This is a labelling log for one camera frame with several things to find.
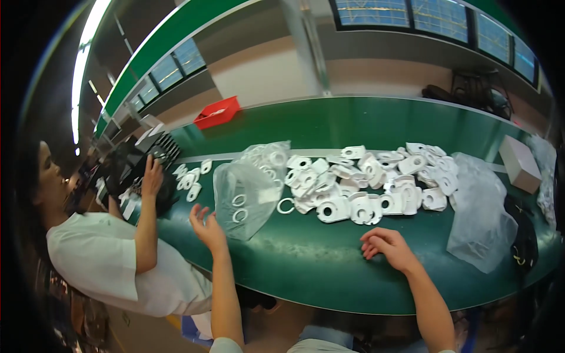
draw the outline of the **red plastic bin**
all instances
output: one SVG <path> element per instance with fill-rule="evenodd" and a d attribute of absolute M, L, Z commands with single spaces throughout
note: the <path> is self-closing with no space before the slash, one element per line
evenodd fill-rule
<path fill-rule="evenodd" d="M 214 114 L 222 109 L 224 110 L 223 112 Z M 234 95 L 233 97 L 206 106 L 200 114 L 198 114 L 196 119 L 194 119 L 194 123 L 200 130 L 224 124 L 230 121 L 239 109 L 240 103 L 237 101 L 237 96 Z"/>

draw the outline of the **window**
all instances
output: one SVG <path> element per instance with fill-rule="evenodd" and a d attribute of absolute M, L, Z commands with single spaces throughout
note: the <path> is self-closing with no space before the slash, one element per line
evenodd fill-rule
<path fill-rule="evenodd" d="M 416 29 L 467 42 L 464 5 L 452 0 L 412 0 L 412 11 Z"/>
<path fill-rule="evenodd" d="M 483 14 L 477 14 L 479 49 L 510 63 L 510 35 L 500 25 Z"/>
<path fill-rule="evenodd" d="M 159 92 L 157 92 L 157 88 L 155 88 L 153 82 L 151 82 L 151 79 L 149 77 L 145 77 L 144 81 L 145 86 L 141 89 L 139 95 L 141 99 L 143 99 L 143 101 L 147 104 L 151 102 L 153 98 L 157 97 Z"/>
<path fill-rule="evenodd" d="M 185 75 L 189 76 L 197 69 L 206 65 L 192 38 L 182 43 L 175 51 Z"/>
<path fill-rule="evenodd" d="M 405 0 L 336 0 L 342 25 L 409 27 Z"/>
<path fill-rule="evenodd" d="M 151 71 L 151 74 L 159 85 L 159 88 L 161 88 L 161 91 L 166 90 L 175 82 L 182 80 L 182 74 L 170 55 L 165 56 L 153 71 Z"/>
<path fill-rule="evenodd" d="M 133 106 L 136 108 L 137 111 L 140 111 L 144 104 L 141 101 L 141 99 L 138 96 L 133 97 L 133 99 L 131 100 Z"/>
<path fill-rule="evenodd" d="M 534 79 L 534 62 L 533 51 L 520 38 L 514 37 L 514 68 L 530 82 Z"/>

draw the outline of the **long black hair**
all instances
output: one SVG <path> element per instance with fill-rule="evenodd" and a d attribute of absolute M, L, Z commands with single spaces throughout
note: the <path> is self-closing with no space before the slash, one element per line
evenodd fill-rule
<path fill-rule="evenodd" d="M 25 141 L 18 151 L 16 160 L 16 202 L 18 209 L 18 228 L 22 242 L 32 242 L 33 247 L 50 269 L 53 268 L 47 251 L 47 229 L 41 223 L 41 215 L 33 204 L 39 187 L 40 141 Z"/>

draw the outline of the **human arm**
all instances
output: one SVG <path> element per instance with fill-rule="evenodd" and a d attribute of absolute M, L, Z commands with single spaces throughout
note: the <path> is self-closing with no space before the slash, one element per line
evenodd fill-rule
<path fill-rule="evenodd" d="M 141 213 L 134 236 L 136 243 L 136 274 L 157 266 L 157 212 L 155 201 L 163 182 L 163 167 L 152 155 L 147 156 L 141 182 Z"/>
<path fill-rule="evenodd" d="M 212 253 L 212 335 L 214 339 L 229 338 L 243 348 L 241 310 L 228 244 L 215 212 L 203 221 L 208 210 L 208 207 L 201 210 L 200 205 L 195 204 L 190 210 L 190 224 Z"/>
<path fill-rule="evenodd" d="M 418 329 L 428 350 L 431 353 L 455 350 L 455 330 L 449 309 L 400 233 L 377 227 L 365 233 L 361 241 L 367 260 L 381 252 L 392 267 L 406 276 L 416 305 Z"/>
<path fill-rule="evenodd" d="M 112 197 L 108 196 L 108 213 L 118 219 L 123 220 L 124 217 L 121 215 L 120 206 L 118 202 Z"/>

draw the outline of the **ceiling light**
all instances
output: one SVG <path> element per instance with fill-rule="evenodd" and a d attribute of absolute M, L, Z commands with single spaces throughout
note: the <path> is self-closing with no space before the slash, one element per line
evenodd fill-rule
<path fill-rule="evenodd" d="M 86 68 L 86 63 L 88 60 L 88 54 L 90 52 L 90 44 L 92 43 L 92 38 L 102 21 L 104 13 L 108 9 L 111 0 L 97 0 L 90 10 L 84 29 L 82 30 L 82 36 L 80 37 L 79 52 L 76 55 L 75 61 L 75 71 L 73 72 L 72 79 L 72 90 L 71 90 L 71 124 L 72 124 L 72 135 L 75 145 L 79 142 L 79 103 L 80 103 L 80 92 L 82 89 L 82 79 L 84 77 L 84 69 Z M 79 155 L 80 150 L 76 149 L 75 154 Z"/>

